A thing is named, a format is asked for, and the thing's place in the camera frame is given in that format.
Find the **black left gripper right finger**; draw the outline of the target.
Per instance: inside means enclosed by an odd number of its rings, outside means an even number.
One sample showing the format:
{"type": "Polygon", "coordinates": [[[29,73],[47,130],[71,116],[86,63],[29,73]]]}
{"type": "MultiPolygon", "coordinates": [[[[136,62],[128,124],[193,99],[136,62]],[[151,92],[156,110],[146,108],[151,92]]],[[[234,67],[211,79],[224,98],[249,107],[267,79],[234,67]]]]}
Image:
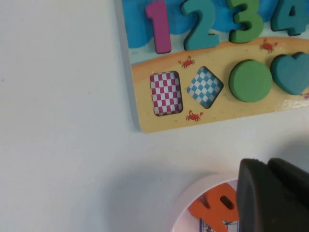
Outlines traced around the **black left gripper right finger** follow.
{"type": "Polygon", "coordinates": [[[271,158],[267,166],[289,191],[308,191],[309,173],[279,158],[271,158]]]}

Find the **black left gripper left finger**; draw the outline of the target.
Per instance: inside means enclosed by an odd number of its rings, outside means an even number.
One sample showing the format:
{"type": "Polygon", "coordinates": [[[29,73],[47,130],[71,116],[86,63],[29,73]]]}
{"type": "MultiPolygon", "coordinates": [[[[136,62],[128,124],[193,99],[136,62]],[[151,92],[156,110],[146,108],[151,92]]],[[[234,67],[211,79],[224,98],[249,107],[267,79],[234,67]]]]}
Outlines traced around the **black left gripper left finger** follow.
{"type": "Polygon", "coordinates": [[[289,191],[267,163],[257,159],[240,162],[237,207],[243,232],[309,230],[309,191],[289,191]]]}

